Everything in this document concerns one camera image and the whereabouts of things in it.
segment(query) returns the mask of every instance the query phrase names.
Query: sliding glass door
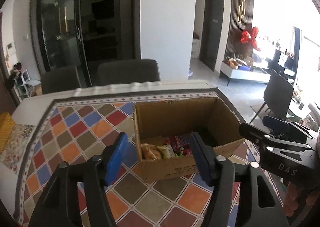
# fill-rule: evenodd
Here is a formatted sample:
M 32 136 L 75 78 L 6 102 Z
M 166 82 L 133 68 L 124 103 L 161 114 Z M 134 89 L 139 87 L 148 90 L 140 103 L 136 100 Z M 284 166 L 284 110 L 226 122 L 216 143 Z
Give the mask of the sliding glass door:
M 82 87 L 90 87 L 80 36 L 79 0 L 38 0 L 37 6 L 38 34 L 46 71 L 75 65 Z

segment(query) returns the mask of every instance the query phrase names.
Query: yellow box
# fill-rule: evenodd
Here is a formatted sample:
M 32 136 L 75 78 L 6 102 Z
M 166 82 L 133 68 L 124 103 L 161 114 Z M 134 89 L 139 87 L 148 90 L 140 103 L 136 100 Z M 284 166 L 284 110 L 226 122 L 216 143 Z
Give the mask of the yellow box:
M 4 150 L 15 125 L 9 113 L 5 112 L 0 114 L 0 152 Z

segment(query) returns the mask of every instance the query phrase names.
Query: chair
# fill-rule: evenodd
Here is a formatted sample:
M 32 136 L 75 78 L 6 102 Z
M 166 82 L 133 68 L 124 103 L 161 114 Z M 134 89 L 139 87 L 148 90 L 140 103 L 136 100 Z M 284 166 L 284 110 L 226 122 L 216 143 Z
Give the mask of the chair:
M 77 68 L 70 65 L 44 73 L 41 86 L 43 94 L 81 88 Z
M 160 81 L 158 63 L 151 59 L 102 63 L 98 67 L 98 85 Z
M 269 83 L 263 93 L 264 103 L 250 123 L 259 115 L 266 104 L 268 105 L 268 109 L 275 113 L 277 117 L 285 119 L 292 95 L 293 86 L 280 74 L 271 70 Z

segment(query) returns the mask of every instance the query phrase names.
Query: blue gripper pad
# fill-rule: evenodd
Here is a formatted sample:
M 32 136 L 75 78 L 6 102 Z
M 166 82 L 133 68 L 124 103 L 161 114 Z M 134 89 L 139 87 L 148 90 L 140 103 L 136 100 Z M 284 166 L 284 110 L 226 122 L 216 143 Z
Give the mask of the blue gripper pad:
M 107 173 L 104 179 L 107 185 L 111 185 L 116 180 L 123 158 L 127 153 L 128 144 L 129 142 L 127 134 L 121 132 L 115 143 L 110 146 L 109 152 L 113 150 L 114 151 L 112 154 L 108 154 L 111 156 L 106 166 Z
M 213 148 L 206 146 L 198 132 L 192 132 L 189 137 L 189 145 L 192 150 L 202 181 L 208 186 L 215 184 L 215 176 L 212 174 L 215 168 L 215 157 Z

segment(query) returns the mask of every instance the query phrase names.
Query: glass panel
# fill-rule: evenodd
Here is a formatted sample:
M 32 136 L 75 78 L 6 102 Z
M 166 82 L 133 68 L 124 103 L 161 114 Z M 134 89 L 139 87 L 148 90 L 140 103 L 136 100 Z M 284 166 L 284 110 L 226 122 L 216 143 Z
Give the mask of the glass panel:
M 73 64 L 81 69 L 74 0 L 41 0 L 41 18 L 50 68 Z

